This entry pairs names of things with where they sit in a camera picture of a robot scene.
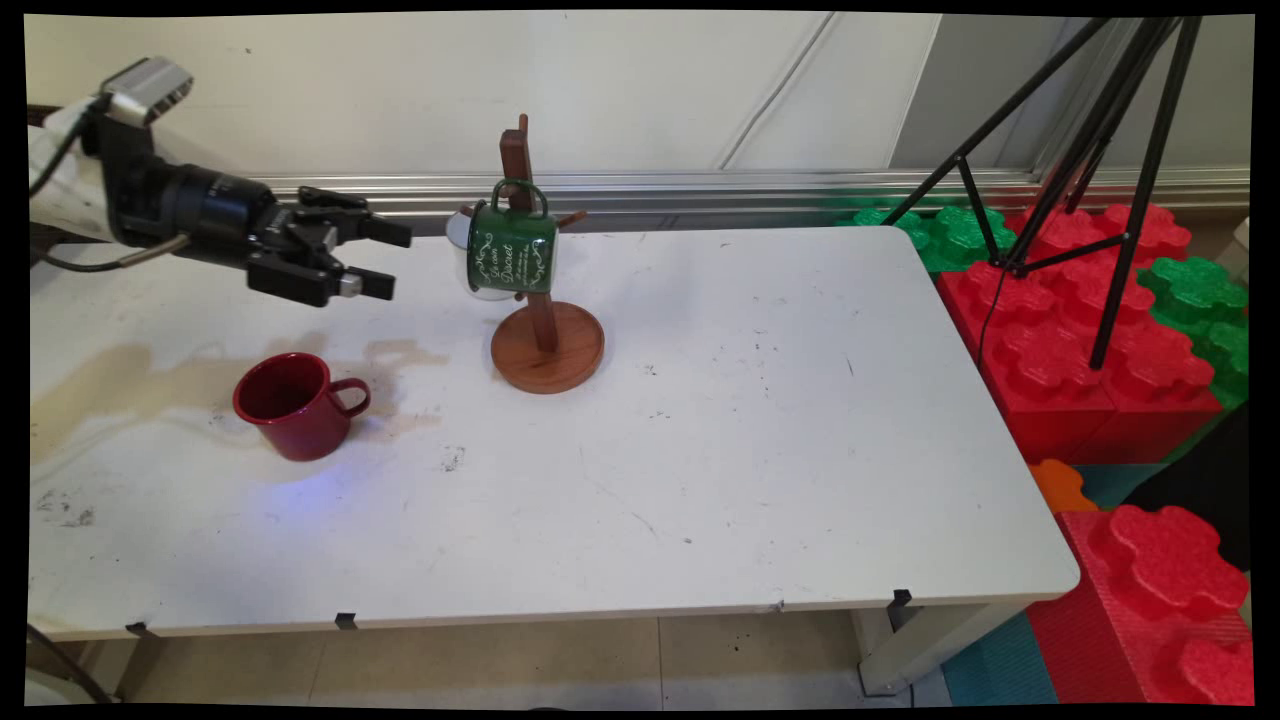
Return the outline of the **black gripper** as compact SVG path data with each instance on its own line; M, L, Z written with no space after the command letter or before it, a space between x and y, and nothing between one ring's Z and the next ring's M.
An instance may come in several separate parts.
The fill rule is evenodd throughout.
M95 156L102 168L108 227L119 243L151 249L184 234L189 241L177 256L246 266L251 290L311 307L325 307L332 299L394 297L393 275L334 266L324 243L308 246L294 237L288 229L293 210L269 187L168 161L156 151L151 129L96 120ZM298 225L330 227L338 245L371 240L408 249L412 243L408 225L378 215L366 199L312 186L298 187Z

